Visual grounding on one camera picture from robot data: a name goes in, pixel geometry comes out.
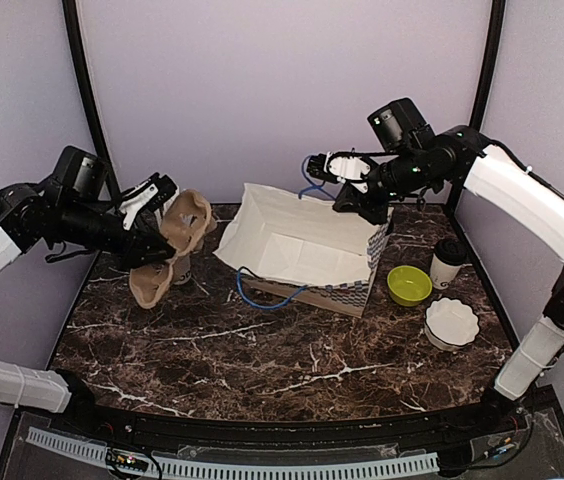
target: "bowl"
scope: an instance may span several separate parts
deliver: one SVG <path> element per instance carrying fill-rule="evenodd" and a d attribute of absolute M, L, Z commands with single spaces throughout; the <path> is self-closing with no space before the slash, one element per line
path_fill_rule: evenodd
<path fill-rule="evenodd" d="M 424 333 L 440 350 L 457 352 L 480 332 L 478 317 L 459 300 L 441 298 L 426 310 Z"/>
<path fill-rule="evenodd" d="M 398 305 L 415 307 L 431 295 L 433 284 L 429 276 L 410 265 L 395 267 L 387 277 L 389 294 Z"/>

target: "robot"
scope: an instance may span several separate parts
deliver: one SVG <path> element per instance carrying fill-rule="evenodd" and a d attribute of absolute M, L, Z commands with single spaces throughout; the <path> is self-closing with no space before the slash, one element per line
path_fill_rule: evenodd
<path fill-rule="evenodd" d="M 386 221 L 391 202 L 444 182 L 492 202 L 528 227 L 564 264 L 564 195 L 522 164 L 502 143 L 457 126 L 436 135 L 410 99 L 396 100 L 368 117 L 384 149 L 377 153 L 335 152 L 310 157 L 307 173 L 340 183 L 333 204 L 373 224 Z M 384 163 L 374 158 L 394 157 Z M 73 243 L 111 252 L 122 268 L 164 261 L 175 253 L 142 222 L 177 194 L 166 176 L 154 174 L 120 198 L 99 200 L 107 175 L 102 160 L 67 147 L 53 173 L 39 184 L 16 184 L 0 191 L 0 271 L 44 240 L 49 248 Z M 495 426 L 516 407 L 535 379 L 564 351 L 564 270 L 542 315 L 485 389 L 480 419 Z M 88 417 L 93 394 L 66 371 L 40 371 L 0 361 L 0 403 Z"/>

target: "blue rope handle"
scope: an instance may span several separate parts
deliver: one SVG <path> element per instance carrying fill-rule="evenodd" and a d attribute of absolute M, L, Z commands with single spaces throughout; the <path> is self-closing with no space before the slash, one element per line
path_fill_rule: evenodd
<path fill-rule="evenodd" d="M 291 300 L 293 300 L 295 297 L 297 297 L 300 293 L 302 293 L 304 290 L 307 289 L 307 285 L 304 285 L 300 288 L 298 288 L 295 292 L 293 292 L 289 297 L 285 298 L 284 300 L 282 300 L 280 303 L 277 303 L 275 305 L 260 305 L 259 303 L 255 303 L 253 300 L 251 300 L 250 298 L 248 298 L 246 296 L 246 294 L 244 293 L 244 290 L 242 289 L 242 271 L 247 271 L 249 272 L 251 275 L 253 275 L 253 277 L 260 279 L 261 277 L 258 277 L 255 273 L 253 273 L 250 269 L 248 269 L 247 267 L 240 267 L 238 268 L 238 274 L 236 276 L 236 280 L 237 280 L 237 286 L 238 286 L 238 293 L 240 294 L 240 296 L 242 297 L 242 300 L 244 300 L 244 302 L 253 307 L 253 308 L 257 308 L 259 310 L 277 310 L 278 308 L 282 308 L 282 307 L 286 307 L 289 303 L 291 303 Z"/>
<path fill-rule="evenodd" d="M 322 182 L 320 185 L 318 185 L 313 180 L 311 180 L 311 178 L 306 174 L 306 164 L 308 163 L 309 158 L 311 158 L 311 155 L 309 155 L 302 161 L 302 165 L 300 166 L 300 171 L 302 172 L 302 176 L 309 183 L 310 186 L 306 187 L 303 190 L 300 190 L 300 193 L 298 193 L 298 198 L 302 200 L 302 195 L 304 195 L 305 193 L 309 193 L 312 190 L 317 190 L 319 192 L 322 192 L 324 195 L 326 195 L 327 197 L 329 197 L 331 200 L 335 202 L 335 197 L 322 188 L 324 187 L 326 182 Z"/>

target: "marble tabletop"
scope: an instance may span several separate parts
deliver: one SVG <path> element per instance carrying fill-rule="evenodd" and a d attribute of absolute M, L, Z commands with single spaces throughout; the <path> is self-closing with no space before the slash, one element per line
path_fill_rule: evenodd
<path fill-rule="evenodd" d="M 511 354 L 471 266 L 415 308 L 388 296 L 397 265 L 428 270 L 433 245 L 455 237 L 440 206 L 395 208 L 395 230 L 362 318 L 293 302 L 246 305 L 235 272 L 212 254 L 237 206 L 214 207 L 219 228 L 192 257 L 193 279 L 152 310 L 137 306 L 128 275 L 101 254 L 59 341 L 53 368 L 83 378 L 101 405 L 217 420 L 372 418 L 475 403 Z M 249 290 L 260 303 L 279 297 Z M 457 353 L 431 345 L 426 309 L 457 298 L 479 317 L 475 342 Z"/>

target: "yellow-green bowl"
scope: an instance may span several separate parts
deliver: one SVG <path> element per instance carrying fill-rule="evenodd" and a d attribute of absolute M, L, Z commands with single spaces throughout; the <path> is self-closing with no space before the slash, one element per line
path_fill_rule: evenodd
<path fill-rule="evenodd" d="M 404 307 L 415 307 L 433 290 L 429 276 L 410 265 L 395 267 L 389 272 L 387 282 L 391 298 Z"/>

